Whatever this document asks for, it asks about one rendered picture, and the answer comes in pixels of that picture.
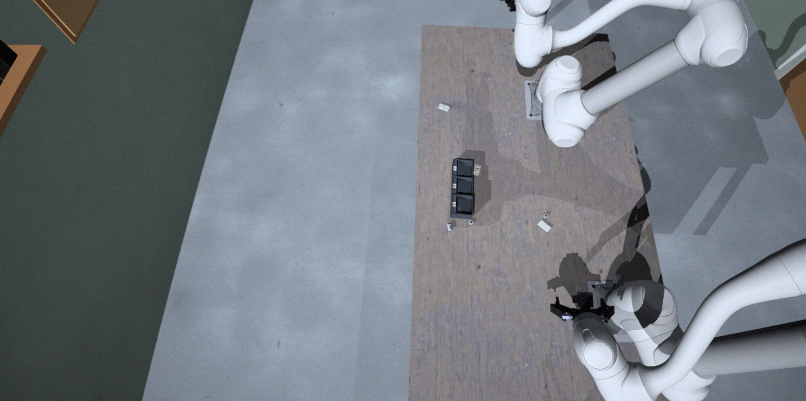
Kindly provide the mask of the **dark grey three-compartment bin rack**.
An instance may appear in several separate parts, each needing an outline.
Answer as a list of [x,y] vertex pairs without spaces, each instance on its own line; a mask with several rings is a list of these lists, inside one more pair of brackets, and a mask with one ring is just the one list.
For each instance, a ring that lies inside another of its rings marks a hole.
[[451,218],[472,218],[472,215],[473,161],[454,159],[451,177]]

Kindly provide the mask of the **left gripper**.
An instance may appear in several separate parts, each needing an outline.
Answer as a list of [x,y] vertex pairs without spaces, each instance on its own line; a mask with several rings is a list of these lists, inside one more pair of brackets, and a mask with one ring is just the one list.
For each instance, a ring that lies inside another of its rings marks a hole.
[[615,307],[606,305],[605,301],[602,298],[601,298],[601,307],[597,307],[596,309],[582,308],[578,310],[575,307],[573,308],[566,307],[564,305],[560,305],[560,301],[557,296],[556,301],[557,302],[555,302],[554,304],[550,304],[550,311],[556,316],[559,316],[562,319],[562,321],[566,321],[566,319],[572,319],[574,321],[577,315],[582,314],[584,312],[592,312],[601,317],[602,321],[608,323],[608,320],[615,314]]

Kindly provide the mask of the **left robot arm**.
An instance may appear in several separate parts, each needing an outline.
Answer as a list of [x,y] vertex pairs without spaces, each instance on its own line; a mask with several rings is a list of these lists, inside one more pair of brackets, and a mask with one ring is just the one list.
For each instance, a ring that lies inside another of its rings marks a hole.
[[[676,297],[657,281],[624,285],[617,274],[612,288],[594,291],[597,307],[602,298],[615,314],[608,323],[592,312],[577,315],[573,342],[605,401],[657,401],[660,393],[702,401],[717,375],[806,366],[806,320],[716,337],[742,307],[806,294],[806,238],[724,281],[684,333]],[[612,334],[628,334],[643,364],[627,361]]]

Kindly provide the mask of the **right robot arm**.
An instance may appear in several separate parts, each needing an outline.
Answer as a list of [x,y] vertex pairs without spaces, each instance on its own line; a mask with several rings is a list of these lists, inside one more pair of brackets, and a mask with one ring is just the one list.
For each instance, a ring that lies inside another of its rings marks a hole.
[[515,0],[514,51],[519,64],[527,68],[538,66],[543,56],[554,49],[581,42],[633,8],[673,9],[685,11],[689,17],[676,39],[587,91],[581,89],[582,65],[575,57],[562,55],[553,59],[539,83],[529,85],[530,113],[542,115],[547,136],[556,146],[572,147],[582,140],[602,111],[689,64],[726,67],[738,62],[748,44],[740,1],[612,0],[576,27],[560,31],[546,23],[552,0]]

